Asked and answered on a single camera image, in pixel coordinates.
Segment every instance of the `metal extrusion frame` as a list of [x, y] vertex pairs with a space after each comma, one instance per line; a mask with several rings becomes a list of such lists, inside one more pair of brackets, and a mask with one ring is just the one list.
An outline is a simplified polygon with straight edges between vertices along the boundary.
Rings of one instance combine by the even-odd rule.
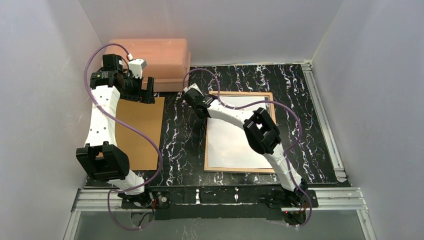
[[324, 135], [328, 153], [330, 154], [335, 176], [339, 182], [345, 182], [347, 180], [345, 168], [343, 166], [339, 150], [337, 149], [336, 141], [334, 140], [333, 133], [330, 128], [329, 120], [327, 119], [326, 111], [324, 110], [324, 106], [318, 92], [317, 84], [312, 73], [312, 65], [308, 62], [301, 63], [300, 65], [306, 80], [306, 85], [309, 89], [310, 97], [312, 98], [313, 106], [315, 107], [316, 115], [318, 116], [319, 125], [321, 126], [322, 134]]
[[[373, 227], [368, 217], [368, 207], [359, 187], [316, 187], [319, 207], [314, 211], [356, 210], [358, 220], [366, 240], [375, 240]], [[64, 235], [64, 240], [73, 240], [78, 227], [81, 212], [107, 212], [108, 189], [79, 190], [72, 207], [72, 214]], [[113, 212], [150, 212], [150, 209], [122, 209], [122, 198], [116, 192], [110, 194], [110, 208]], [[282, 211], [292, 211], [298, 208], [281, 208]]]

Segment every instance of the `gray wall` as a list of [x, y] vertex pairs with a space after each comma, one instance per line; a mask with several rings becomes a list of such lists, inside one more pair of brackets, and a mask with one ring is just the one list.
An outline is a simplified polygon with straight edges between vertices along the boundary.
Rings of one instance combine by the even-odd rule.
[[102, 43], [185, 38], [192, 65], [311, 59], [343, 0], [79, 0]]
[[86, 177], [82, 77], [99, 46], [78, 1], [0, 1], [0, 239], [63, 238]]
[[345, 1], [313, 60], [379, 239], [423, 239], [424, 2]]

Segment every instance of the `black marble surface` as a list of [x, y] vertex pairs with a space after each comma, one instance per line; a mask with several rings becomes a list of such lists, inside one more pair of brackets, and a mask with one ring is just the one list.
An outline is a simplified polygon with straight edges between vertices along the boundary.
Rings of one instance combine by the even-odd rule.
[[[309, 183], [337, 183], [324, 136], [299, 64], [208, 66], [218, 76], [222, 91], [272, 92], [274, 100], [291, 107], [303, 127], [300, 145], [287, 154], [297, 172]], [[194, 72], [189, 83], [207, 93], [217, 83], [204, 71]], [[181, 92], [160, 92], [165, 97], [159, 149], [160, 175], [151, 186], [216, 186], [278, 184], [275, 174], [205, 172], [206, 120], [198, 119]], [[287, 112], [275, 107], [283, 147], [296, 140], [298, 126]], [[145, 179], [154, 171], [136, 171]], [[86, 187], [107, 187], [87, 179]]]

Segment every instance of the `purple cable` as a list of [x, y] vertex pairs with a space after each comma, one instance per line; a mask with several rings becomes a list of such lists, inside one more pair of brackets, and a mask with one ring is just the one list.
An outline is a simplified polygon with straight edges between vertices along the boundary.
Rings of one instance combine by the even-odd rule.
[[156, 150], [156, 152], [157, 152], [157, 155], [158, 155], [158, 157], [159, 157], [159, 164], [158, 164], [158, 167], [157, 167], [157, 171], [154, 173], [154, 175], [151, 177], [151, 178], [149, 178], [148, 180], [146, 180], [145, 182], [143, 182], [142, 184], [140, 184], [140, 185], [137, 185], [137, 186], [133, 186], [133, 187], [130, 187], [130, 188], [128, 188], [128, 189], [125, 189], [125, 190], [118, 190], [118, 189], [111, 189], [111, 190], [109, 190], [109, 192], [107, 193], [107, 210], [108, 210], [108, 212], [109, 212], [109, 215], [110, 215], [110, 217], [112, 218], [112, 220], [113, 220], [113, 222], [115, 222], [115, 224], [116, 225], [118, 225], [119, 227], [121, 227], [121, 228], [123, 228], [123, 229], [125, 229], [125, 230], [140, 230], [140, 229], [142, 229], [142, 228], [145, 228], [145, 227], [147, 227], [148, 225], [150, 225], [152, 222], [149, 222], [148, 224], [146, 224], [146, 225], [144, 225], [144, 226], [140, 226], [140, 227], [127, 227], [127, 226], [124, 226], [124, 225], [122, 225], [122, 224], [120, 224], [116, 219], [115, 219], [115, 217], [114, 217], [114, 215], [112, 214], [112, 211], [111, 211], [111, 204], [110, 204], [110, 199], [111, 199], [111, 192], [113, 191], [113, 192], [117, 192], [117, 193], [124, 193], [124, 192], [128, 192], [128, 191], [131, 191], [131, 190], [134, 190], [134, 189], [138, 189], [138, 188], [140, 188], [140, 187], [142, 187], [142, 186], [144, 186], [144, 185], [146, 185], [146, 184], [148, 184], [148, 183], [150, 183], [151, 181], [153, 181], [153, 179], [155, 179], [156, 178], [156, 176], [158, 176], [159, 175], [159, 173], [161, 172], [161, 169], [162, 169], [162, 164], [163, 164], [163, 159], [162, 159], [162, 154], [161, 154], [161, 151], [159, 150], [159, 148], [158, 148], [158, 146], [156, 146], [156, 144], [153, 142], [153, 140], [151, 140], [147, 135], [145, 135], [144, 133], [142, 133], [142, 132], [140, 132], [139, 130], [137, 130], [136, 128], [134, 128], [134, 127], [132, 127], [132, 126], [130, 126], [130, 125], [128, 125], [128, 124], [126, 124], [125, 122], [123, 122], [123, 121], [121, 121], [121, 120], [119, 120], [119, 119], [117, 119], [116, 117], [114, 117], [114, 116], [112, 116], [111, 114], [109, 114], [107, 111], [105, 111], [100, 105], [99, 105], [99, 103], [97, 102], [97, 100], [96, 100], [96, 98], [93, 96], [93, 94], [92, 94], [92, 91], [91, 91], [91, 89], [90, 89], [90, 87], [89, 87], [89, 83], [88, 83], [88, 80], [87, 80], [87, 73], [88, 73], [88, 71], [89, 71], [89, 67], [90, 67], [90, 64], [92, 63], [92, 61], [93, 61], [93, 59], [94, 59], [94, 57], [102, 50], [102, 49], [104, 49], [104, 48], [106, 48], [106, 47], [109, 47], [109, 46], [118, 46], [118, 47], [121, 47], [124, 51], [125, 51], [125, 53], [127, 54], [127, 55], [129, 55], [130, 53], [128, 52], [128, 50], [123, 46], [123, 45], [121, 45], [121, 44], [118, 44], [118, 43], [108, 43], [108, 44], [106, 44], [106, 45], [104, 45], [104, 46], [101, 46], [101, 47], [99, 47], [92, 55], [91, 55], [91, 57], [88, 59], [88, 62], [87, 62], [87, 65], [85, 66], [85, 69], [84, 69], [84, 86], [85, 86], [85, 90], [87, 90], [87, 93], [88, 93], [88, 95], [90, 96], [90, 98], [91, 98], [91, 100], [92, 100], [92, 102], [94, 103], [94, 105], [104, 114], [104, 115], [106, 115], [106, 116], [108, 116], [110, 119], [112, 119], [112, 120], [114, 120], [115, 122], [117, 122], [117, 123], [119, 123], [119, 124], [121, 124], [122, 126], [124, 126], [124, 127], [126, 127], [126, 128], [128, 128], [128, 129], [130, 129], [130, 130], [132, 130], [133, 132], [135, 132], [136, 134], [138, 134], [138, 135], [140, 135], [140, 136], [142, 136], [144, 139], [146, 139], [153, 147], [154, 147], [154, 149]]
[[306, 220], [305, 220], [305, 222], [304, 223], [302, 223], [302, 224], [300, 224], [299, 226], [300, 227], [302, 227], [302, 226], [304, 226], [304, 225], [306, 225], [308, 222], [309, 222], [309, 220], [311, 219], [311, 216], [312, 216], [312, 201], [311, 201], [311, 199], [309, 198], [309, 196], [308, 196], [308, 194], [303, 190], [303, 189], [301, 189], [300, 187], [299, 187], [299, 185], [296, 183], [296, 181], [295, 181], [295, 177], [293, 176], [293, 173], [292, 173], [292, 169], [291, 169], [291, 167], [290, 167], [290, 160], [289, 160], [289, 158], [287, 157], [287, 152], [288, 151], [290, 151], [293, 147], [295, 147], [297, 144], [299, 144], [300, 143], [300, 141], [301, 141], [301, 136], [302, 136], [302, 125], [301, 125], [301, 120], [298, 118], [298, 116], [296, 115], [296, 113], [293, 111], [293, 110], [291, 110], [288, 106], [286, 106], [286, 105], [284, 105], [284, 104], [282, 104], [282, 103], [280, 103], [280, 102], [276, 102], [276, 101], [270, 101], [270, 100], [261, 100], [261, 101], [255, 101], [255, 102], [252, 102], [252, 103], [249, 103], [249, 104], [247, 104], [247, 105], [244, 105], [244, 106], [233, 106], [233, 107], [231, 107], [231, 106], [228, 106], [228, 105], [226, 105], [226, 104], [224, 104], [224, 102], [221, 100], [221, 98], [220, 98], [220, 92], [221, 92], [221, 86], [220, 86], [220, 81], [218, 80], [218, 77], [213, 73], [213, 72], [211, 72], [211, 71], [209, 71], [208, 69], [205, 69], [205, 68], [195, 68], [195, 69], [192, 69], [192, 70], [190, 70], [190, 71], [188, 71], [186, 74], [185, 74], [185, 76], [182, 78], [182, 88], [184, 89], [184, 87], [185, 87], [185, 84], [184, 84], [184, 82], [185, 82], [185, 80], [186, 80], [186, 78], [187, 78], [187, 76], [189, 75], [189, 74], [191, 74], [191, 73], [193, 73], [193, 72], [197, 72], [197, 71], [205, 71], [205, 72], [208, 72], [209, 74], [211, 74], [212, 76], [213, 76], [213, 78], [215, 78], [215, 81], [216, 81], [216, 84], [218, 85], [218, 93], [217, 93], [217, 97], [218, 97], [218, 101], [219, 101], [219, 103], [221, 104], [221, 105], [223, 105], [225, 108], [228, 108], [228, 109], [234, 109], [234, 110], [240, 110], [240, 109], [244, 109], [244, 108], [247, 108], [247, 107], [250, 107], [250, 106], [253, 106], [253, 105], [256, 105], [256, 104], [262, 104], [262, 103], [269, 103], [269, 104], [274, 104], [274, 105], [278, 105], [279, 107], [282, 107], [282, 108], [284, 108], [293, 118], [294, 118], [294, 120], [296, 121], [296, 123], [297, 123], [297, 126], [298, 126], [298, 128], [299, 128], [299, 135], [297, 136], [297, 138], [296, 138], [296, 141], [291, 145], [291, 146], [289, 146], [287, 149], [285, 149], [284, 150], [284, 152], [283, 152], [283, 154], [285, 155], [285, 160], [287, 161], [287, 167], [288, 167], [288, 172], [289, 172], [289, 174], [290, 174], [290, 178], [291, 178], [291, 180], [293, 181], [293, 183], [294, 183], [294, 186], [296, 186], [296, 188], [306, 197], [306, 200], [307, 200], [307, 204], [309, 205], [309, 215], [307, 216], [307, 218], [306, 218]]

